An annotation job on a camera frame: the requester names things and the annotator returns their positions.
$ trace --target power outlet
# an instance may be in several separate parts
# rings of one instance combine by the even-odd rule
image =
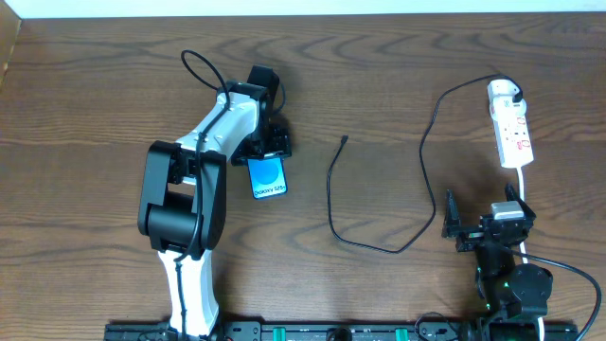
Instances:
[[[515,169],[529,164],[534,155],[526,122],[526,101],[513,101],[520,89],[512,81],[496,80],[490,82],[488,92],[501,167]]]

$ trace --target wooden tabletop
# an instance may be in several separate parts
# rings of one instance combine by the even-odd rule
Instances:
[[[349,135],[332,181],[336,228],[400,247],[431,214],[418,147],[437,98],[495,70],[528,103],[526,200],[538,215],[528,252],[606,285],[604,46],[606,14],[27,20],[0,94],[0,338],[99,340],[110,321],[170,315],[165,270],[136,215],[150,144],[189,133],[215,103],[181,65],[184,48],[238,80],[270,65],[288,92],[288,194],[256,201],[247,169],[228,168],[213,260],[224,312],[268,321],[483,312],[473,254],[457,254],[440,231],[447,188],[472,223],[516,183],[499,166],[486,82],[440,107],[424,150],[437,216],[403,254],[332,237],[326,171]],[[582,327],[593,287],[550,270],[547,318]],[[605,335],[602,314],[587,339]]]

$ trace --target wood grain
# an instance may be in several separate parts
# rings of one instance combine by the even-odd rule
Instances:
[[[399,247],[431,205],[418,146],[437,97],[500,70],[525,89],[536,160],[528,250],[606,283],[606,15],[385,15],[29,20],[0,95],[0,338],[99,340],[112,320],[170,314],[164,269],[139,235],[146,150],[186,134],[214,104],[179,52],[230,77],[253,63],[285,83],[294,136],[289,193],[255,201],[228,170],[214,257],[224,312],[267,320],[414,320],[482,312],[472,255],[439,236],[451,188],[470,220],[503,199],[483,85],[445,99],[424,150],[437,217],[411,250],[339,244],[325,176],[340,136],[334,218],[347,238]],[[201,73],[210,77],[205,71]],[[582,326],[583,278],[554,270],[549,319]],[[600,316],[587,339],[601,340]]]

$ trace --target white cable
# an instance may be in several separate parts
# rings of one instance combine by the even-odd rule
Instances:
[[[526,199],[524,196],[524,174],[522,173],[522,167],[518,167],[516,168],[516,170],[518,171],[518,187],[520,192],[520,199],[522,199],[522,201],[525,201]],[[526,253],[526,245],[524,244],[524,242],[520,242],[520,252]],[[522,257],[522,263],[527,264],[528,259],[526,257]],[[539,317],[539,339],[541,341],[544,341],[545,339],[545,324],[543,322],[542,317]]]

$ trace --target robotic arm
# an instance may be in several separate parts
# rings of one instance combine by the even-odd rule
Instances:
[[[283,183],[280,189],[272,188],[271,194],[286,191],[281,159],[291,156],[290,139],[286,129],[270,123],[278,86],[279,78],[271,68],[254,66],[246,83],[227,83],[230,103],[220,89],[214,108],[191,133],[176,143],[156,141],[148,151],[138,227],[150,237],[151,247],[166,267],[172,301],[169,326],[178,333],[185,327],[188,335],[208,336],[219,314],[212,290],[211,250],[225,223],[227,161],[239,166],[254,160],[251,165],[254,162],[263,169],[270,165],[275,179],[260,185]],[[221,115],[226,104],[229,109]],[[200,132],[206,133],[199,146],[198,170]],[[195,186],[197,172],[202,192],[196,190],[192,197],[169,191],[168,183]],[[252,169],[251,182],[255,185]],[[202,224],[196,228],[198,200],[202,200]],[[186,250],[178,271],[175,260]]]

